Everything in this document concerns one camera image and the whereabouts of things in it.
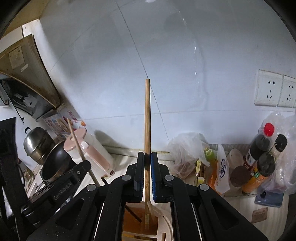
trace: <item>white button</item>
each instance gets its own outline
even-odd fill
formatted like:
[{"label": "white button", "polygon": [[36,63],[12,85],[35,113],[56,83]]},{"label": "white button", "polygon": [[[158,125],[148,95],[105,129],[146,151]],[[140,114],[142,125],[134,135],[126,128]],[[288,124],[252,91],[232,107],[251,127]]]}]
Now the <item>white button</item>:
[{"label": "white button", "polygon": [[89,144],[87,144],[85,141],[82,141],[81,145],[84,149],[87,149],[89,147]]}]

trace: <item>metal pot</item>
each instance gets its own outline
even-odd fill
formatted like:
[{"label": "metal pot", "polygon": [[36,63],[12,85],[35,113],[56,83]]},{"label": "metal pot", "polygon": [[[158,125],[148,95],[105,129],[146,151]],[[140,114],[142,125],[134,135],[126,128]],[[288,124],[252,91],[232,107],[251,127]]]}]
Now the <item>metal pot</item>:
[{"label": "metal pot", "polygon": [[72,169],[76,164],[71,156],[64,150],[65,141],[50,151],[41,170],[41,177],[46,182],[52,182],[59,176]]},{"label": "metal pot", "polygon": [[44,130],[41,127],[36,127],[31,130],[27,137],[24,140],[24,149],[29,157],[36,161],[39,165],[43,165],[49,152],[55,146],[54,140],[47,133],[47,130]]}]

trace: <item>pot lid handle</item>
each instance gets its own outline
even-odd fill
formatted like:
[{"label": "pot lid handle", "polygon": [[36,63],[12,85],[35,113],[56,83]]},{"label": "pot lid handle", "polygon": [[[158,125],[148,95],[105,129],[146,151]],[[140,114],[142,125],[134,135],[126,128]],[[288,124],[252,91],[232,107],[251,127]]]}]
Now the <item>pot lid handle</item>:
[{"label": "pot lid handle", "polygon": [[27,127],[26,129],[25,129],[25,133],[26,133],[26,135],[27,135],[27,130],[29,130],[30,129],[30,127]]}]

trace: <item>red bottle cap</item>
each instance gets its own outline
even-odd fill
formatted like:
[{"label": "red bottle cap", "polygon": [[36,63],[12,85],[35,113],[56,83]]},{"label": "red bottle cap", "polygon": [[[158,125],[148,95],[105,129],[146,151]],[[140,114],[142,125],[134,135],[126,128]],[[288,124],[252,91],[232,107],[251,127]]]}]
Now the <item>red bottle cap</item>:
[{"label": "red bottle cap", "polygon": [[264,126],[264,134],[268,137],[272,136],[274,133],[274,125],[271,123],[266,123]]}]

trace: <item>blue logo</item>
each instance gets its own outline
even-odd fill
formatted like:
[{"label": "blue logo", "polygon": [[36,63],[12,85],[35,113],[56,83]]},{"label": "blue logo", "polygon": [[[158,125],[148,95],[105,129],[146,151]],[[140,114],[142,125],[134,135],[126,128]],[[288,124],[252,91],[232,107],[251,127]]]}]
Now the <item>blue logo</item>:
[{"label": "blue logo", "polygon": [[224,177],[225,175],[225,170],[226,170],[226,161],[222,159],[221,161],[221,171],[220,171],[220,177]]}]

